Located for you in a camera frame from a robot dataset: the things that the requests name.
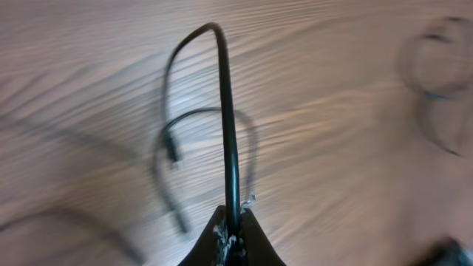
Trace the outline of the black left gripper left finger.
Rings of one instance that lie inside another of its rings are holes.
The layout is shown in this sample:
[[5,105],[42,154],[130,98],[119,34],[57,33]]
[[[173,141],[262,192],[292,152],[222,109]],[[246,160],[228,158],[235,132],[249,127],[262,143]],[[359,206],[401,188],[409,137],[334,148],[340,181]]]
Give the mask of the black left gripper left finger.
[[219,205],[188,255],[179,266],[224,266],[227,264],[231,241],[224,205]]

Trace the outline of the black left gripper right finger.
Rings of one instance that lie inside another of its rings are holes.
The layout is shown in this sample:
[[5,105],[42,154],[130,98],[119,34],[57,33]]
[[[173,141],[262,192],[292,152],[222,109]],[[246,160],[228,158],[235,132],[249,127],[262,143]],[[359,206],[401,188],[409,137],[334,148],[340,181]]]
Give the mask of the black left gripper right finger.
[[248,266],[285,266],[266,237],[253,212],[245,208],[241,218],[242,239]]

